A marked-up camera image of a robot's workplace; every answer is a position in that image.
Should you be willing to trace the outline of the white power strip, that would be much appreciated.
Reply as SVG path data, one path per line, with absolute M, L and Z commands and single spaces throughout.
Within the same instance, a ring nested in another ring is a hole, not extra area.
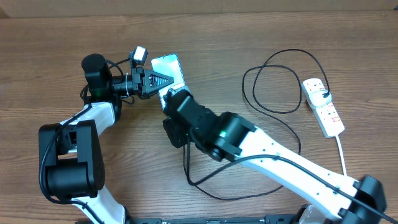
M 327 89 L 320 79 L 310 78 L 302 82 L 302 90 L 308 105 L 310 105 L 310 93 Z M 336 137 L 345 130 L 341 118 L 338 115 L 332 101 L 322 107 L 316 109 L 312 108 L 312 110 L 326 138 Z

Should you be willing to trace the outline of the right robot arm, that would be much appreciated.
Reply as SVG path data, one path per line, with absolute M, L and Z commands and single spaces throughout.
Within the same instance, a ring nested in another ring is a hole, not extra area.
M 194 143 L 225 167 L 242 164 L 262 172 L 304 198 L 327 219 L 340 223 L 378 223 L 396 220 L 384 214 L 382 184 L 367 175 L 361 180 L 327 170 L 273 140 L 242 116 L 225 112 L 217 116 L 198 104 L 185 87 L 162 96 L 167 116 L 164 128 L 175 147 Z

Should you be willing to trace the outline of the blue Galaxy smartphone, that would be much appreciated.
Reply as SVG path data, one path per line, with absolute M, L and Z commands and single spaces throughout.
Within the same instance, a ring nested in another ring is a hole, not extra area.
M 170 88 L 174 93 L 178 92 L 179 90 L 187 90 L 189 93 L 191 93 L 190 89 L 185 83 L 182 68 L 180 66 L 177 54 L 163 55 L 157 58 L 153 58 L 150 62 L 154 72 L 166 75 L 168 77 L 172 77 L 174 79 L 173 83 L 166 85 L 158 91 L 160 103 L 163 110 L 166 107 L 164 96 L 167 94 Z

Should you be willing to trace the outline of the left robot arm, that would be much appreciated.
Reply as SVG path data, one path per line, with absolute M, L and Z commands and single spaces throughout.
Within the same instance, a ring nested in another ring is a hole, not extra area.
M 148 99 L 175 79 L 144 69 L 146 56 L 127 58 L 131 74 L 115 77 L 115 64 L 100 54 L 86 56 L 81 66 L 87 81 L 83 109 L 65 121 L 39 129 L 39 186 L 52 203 L 74 205 L 92 223 L 130 223 L 127 208 L 105 187 L 100 134 L 121 117 L 127 97 Z

